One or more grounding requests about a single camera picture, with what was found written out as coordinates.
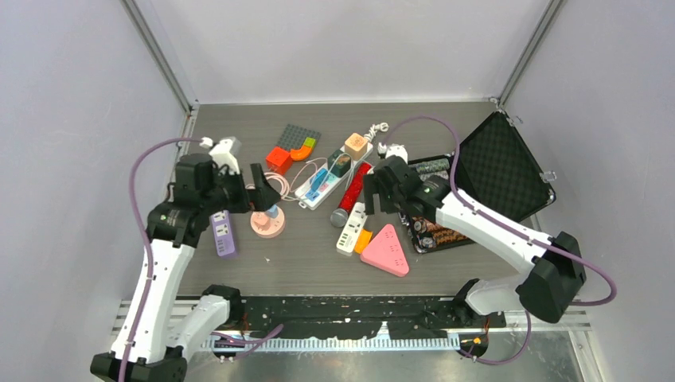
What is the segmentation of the pink triangular socket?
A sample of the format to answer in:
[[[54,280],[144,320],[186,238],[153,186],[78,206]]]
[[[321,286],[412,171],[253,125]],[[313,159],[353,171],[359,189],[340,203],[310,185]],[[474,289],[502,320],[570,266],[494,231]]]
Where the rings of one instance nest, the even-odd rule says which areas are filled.
[[[386,224],[367,244],[360,254],[367,263],[397,277],[404,277],[410,268],[404,250],[392,224]]]

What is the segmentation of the beige cube adapter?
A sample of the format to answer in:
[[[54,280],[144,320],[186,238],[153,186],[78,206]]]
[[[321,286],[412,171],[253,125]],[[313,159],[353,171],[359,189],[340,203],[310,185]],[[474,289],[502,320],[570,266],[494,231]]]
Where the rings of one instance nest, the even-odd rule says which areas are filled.
[[[344,152],[348,154],[353,161],[360,160],[368,149],[368,140],[358,134],[352,133],[344,143]]]

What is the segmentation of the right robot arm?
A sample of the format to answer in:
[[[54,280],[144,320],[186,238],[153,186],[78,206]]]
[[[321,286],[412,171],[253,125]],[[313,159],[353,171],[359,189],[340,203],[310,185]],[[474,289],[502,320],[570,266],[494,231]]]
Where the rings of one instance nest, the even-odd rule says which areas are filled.
[[[577,240],[552,237],[481,205],[443,177],[422,180],[398,156],[386,158],[364,177],[365,212],[405,212],[456,231],[492,251],[517,274],[468,281],[456,294],[455,318],[475,326],[485,316],[526,310],[548,323],[560,321],[586,281]]]

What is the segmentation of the red cube adapter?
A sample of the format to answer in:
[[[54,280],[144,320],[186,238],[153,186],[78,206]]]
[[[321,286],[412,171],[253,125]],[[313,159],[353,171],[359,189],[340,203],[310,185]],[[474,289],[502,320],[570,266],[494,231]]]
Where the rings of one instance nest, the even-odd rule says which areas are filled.
[[[266,157],[267,168],[279,175],[284,175],[292,166],[291,153],[281,147],[275,146]]]

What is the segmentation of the blue plug adapter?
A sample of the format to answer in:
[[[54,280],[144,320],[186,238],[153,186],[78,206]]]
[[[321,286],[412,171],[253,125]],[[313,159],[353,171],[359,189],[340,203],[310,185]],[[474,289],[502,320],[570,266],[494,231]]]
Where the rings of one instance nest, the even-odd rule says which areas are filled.
[[[326,168],[321,168],[314,176],[314,178],[311,180],[310,183],[310,193],[316,192],[321,185],[323,184],[326,175],[328,174],[328,170]]]

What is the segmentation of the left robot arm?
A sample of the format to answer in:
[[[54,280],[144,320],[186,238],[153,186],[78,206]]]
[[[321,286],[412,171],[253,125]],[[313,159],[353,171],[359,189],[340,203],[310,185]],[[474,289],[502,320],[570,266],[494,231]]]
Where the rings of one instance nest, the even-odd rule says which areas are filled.
[[[219,325],[244,319],[238,289],[209,286],[176,326],[170,316],[178,287],[201,234],[217,212],[265,212],[279,202],[259,163],[247,186],[232,159],[188,154],[175,167],[170,197],[142,223],[141,275],[123,327],[111,349],[92,358],[90,372],[103,381],[183,381],[192,355]]]

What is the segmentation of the light blue charger plug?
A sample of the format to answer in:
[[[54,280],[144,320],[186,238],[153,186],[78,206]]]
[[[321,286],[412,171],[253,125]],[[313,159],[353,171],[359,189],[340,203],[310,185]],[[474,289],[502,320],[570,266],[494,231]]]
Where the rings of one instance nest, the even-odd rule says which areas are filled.
[[[271,220],[277,219],[279,215],[279,207],[277,205],[272,205],[266,212],[265,215],[268,216]]]

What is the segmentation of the pink round socket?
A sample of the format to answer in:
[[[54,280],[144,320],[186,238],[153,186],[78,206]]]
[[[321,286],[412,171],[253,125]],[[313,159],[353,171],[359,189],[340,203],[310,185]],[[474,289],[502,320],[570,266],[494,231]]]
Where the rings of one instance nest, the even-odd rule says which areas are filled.
[[[254,212],[250,217],[252,231],[264,239],[279,236],[286,227],[286,217],[282,209],[277,209],[276,217],[270,217],[266,212]]]

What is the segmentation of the purple power strip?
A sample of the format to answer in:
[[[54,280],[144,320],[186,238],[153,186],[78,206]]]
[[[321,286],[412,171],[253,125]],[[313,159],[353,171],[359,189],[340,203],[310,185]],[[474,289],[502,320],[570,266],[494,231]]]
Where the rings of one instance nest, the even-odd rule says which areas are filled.
[[[222,259],[237,256],[236,241],[233,235],[230,214],[227,210],[214,213],[210,217],[217,255]]]

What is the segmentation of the white multicolour power strip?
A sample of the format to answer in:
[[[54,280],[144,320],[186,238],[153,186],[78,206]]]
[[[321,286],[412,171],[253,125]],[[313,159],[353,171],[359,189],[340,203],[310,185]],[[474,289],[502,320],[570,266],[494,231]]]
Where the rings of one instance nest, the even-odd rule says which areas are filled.
[[[344,151],[344,145],[339,148],[340,150]],[[353,161],[351,162],[352,166],[350,171],[344,176],[344,177],[335,177],[332,175],[326,164],[323,164],[322,166],[319,167],[319,170],[321,168],[326,168],[328,170],[328,174],[326,175],[326,178],[321,185],[321,187],[314,193],[310,193],[310,183],[311,180],[314,178],[315,175],[310,176],[308,180],[306,180],[300,187],[295,191],[295,199],[298,202],[298,205],[303,208],[303,209],[310,209],[310,210],[315,210],[323,201],[325,201],[328,196],[335,191],[338,186],[341,183],[344,183],[345,181],[351,182],[357,168],[359,165],[372,153],[373,151],[373,144],[371,142],[368,143],[368,149],[365,153],[365,155],[358,161]]]

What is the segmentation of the dark green cube adapter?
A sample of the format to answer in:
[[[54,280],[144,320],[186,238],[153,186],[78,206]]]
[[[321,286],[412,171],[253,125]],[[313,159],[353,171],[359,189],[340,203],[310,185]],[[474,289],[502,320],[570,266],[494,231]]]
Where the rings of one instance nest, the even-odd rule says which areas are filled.
[[[327,161],[329,172],[335,177],[344,177],[351,169],[352,158],[343,150],[335,150]]]

